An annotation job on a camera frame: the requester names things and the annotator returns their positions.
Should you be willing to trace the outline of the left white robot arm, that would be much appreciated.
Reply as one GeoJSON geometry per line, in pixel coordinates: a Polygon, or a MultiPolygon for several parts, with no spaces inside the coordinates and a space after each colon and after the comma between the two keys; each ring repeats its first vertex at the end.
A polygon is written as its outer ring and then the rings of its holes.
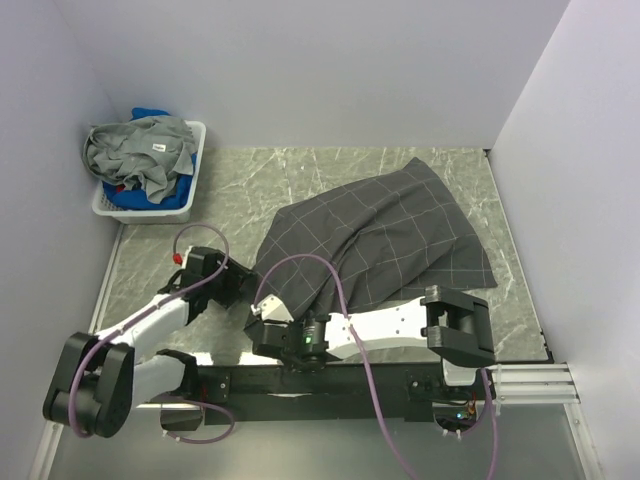
{"type": "Polygon", "coordinates": [[[206,407],[194,355],[158,349],[210,303],[224,309],[251,297],[255,273],[225,252],[191,247],[176,254],[178,269],[139,311],[94,335],[77,332],[64,343],[42,414],[82,437],[114,436],[130,411],[156,397],[206,407]]]}

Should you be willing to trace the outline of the dark grey checked pillowcase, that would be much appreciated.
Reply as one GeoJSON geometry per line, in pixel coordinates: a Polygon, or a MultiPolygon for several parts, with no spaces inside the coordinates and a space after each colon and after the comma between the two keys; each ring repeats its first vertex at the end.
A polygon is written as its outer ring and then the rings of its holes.
{"type": "Polygon", "coordinates": [[[296,319],[342,308],[368,312],[432,285],[497,285],[466,214],[418,158],[279,209],[253,270],[256,298],[279,297],[296,319]]]}

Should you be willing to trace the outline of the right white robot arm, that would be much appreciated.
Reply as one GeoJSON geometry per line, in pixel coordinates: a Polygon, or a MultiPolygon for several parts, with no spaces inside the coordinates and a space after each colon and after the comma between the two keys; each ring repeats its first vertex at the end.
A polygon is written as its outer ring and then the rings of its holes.
{"type": "Polygon", "coordinates": [[[278,297],[252,309],[244,332],[255,355],[299,371],[316,370],[366,352],[425,348],[441,358],[439,387],[460,399],[475,371],[496,363],[488,303],[464,292],[431,286],[399,306],[356,313],[309,313],[295,320],[278,297]]]}

